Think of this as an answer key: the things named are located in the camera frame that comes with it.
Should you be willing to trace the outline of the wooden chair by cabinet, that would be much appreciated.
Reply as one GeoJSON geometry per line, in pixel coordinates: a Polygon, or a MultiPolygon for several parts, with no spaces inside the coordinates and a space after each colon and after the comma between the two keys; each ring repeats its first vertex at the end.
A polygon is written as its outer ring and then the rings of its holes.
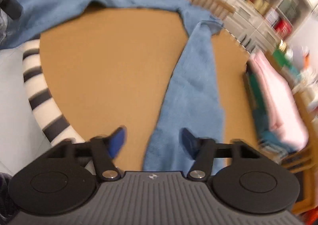
{"type": "Polygon", "coordinates": [[[233,15],[236,9],[225,0],[189,0],[193,5],[199,6],[212,13],[213,16],[225,20],[229,15],[233,15]]]}

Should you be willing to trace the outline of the light blue denim jeans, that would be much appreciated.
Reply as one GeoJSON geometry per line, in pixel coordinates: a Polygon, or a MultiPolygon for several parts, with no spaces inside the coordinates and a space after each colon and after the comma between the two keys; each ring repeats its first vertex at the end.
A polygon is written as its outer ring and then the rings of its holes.
{"type": "Polygon", "coordinates": [[[156,127],[143,161],[145,171],[181,170],[193,161],[183,152],[179,131],[189,128],[197,135],[221,139],[223,111],[212,52],[212,35],[222,22],[188,0],[10,0],[22,7],[17,20],[1,14],[1,49],[14,48],[41,32],[81,15],[91,2],[107,8],[149,8],[176,12],[189,36],[174,69],[156,127]]]}

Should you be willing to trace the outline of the folded pink garment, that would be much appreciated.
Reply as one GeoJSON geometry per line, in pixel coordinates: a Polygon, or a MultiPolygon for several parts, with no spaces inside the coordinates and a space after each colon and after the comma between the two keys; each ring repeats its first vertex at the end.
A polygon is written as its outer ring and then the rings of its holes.
{"type": "Polygon", "coordinates": [[[248,60],[264,102],[264,140],[284,147],[288,152],[300,151],[308,143],[308,130],[298,112],[287,81],[271,66],[264,53],[252,53],[248,60]]]}

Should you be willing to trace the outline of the folded teal garment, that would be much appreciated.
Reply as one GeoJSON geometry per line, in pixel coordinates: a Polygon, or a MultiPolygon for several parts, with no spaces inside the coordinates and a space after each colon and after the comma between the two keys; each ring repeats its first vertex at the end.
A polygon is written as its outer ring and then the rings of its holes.
{"type": "Polygon", "coordinates": [[[246,71],[245,74],[247,75],[247,80],[251,88],[252,97],[255,100],[255,107],[252,109],[252,116],[259,143],[262,146],[283,152],[284,156],[296,152],[293,147],[286,143],[282,143],[278,139],[277,135],[270,131],[267,110],[256,76],[250,70],[246,71]]]}

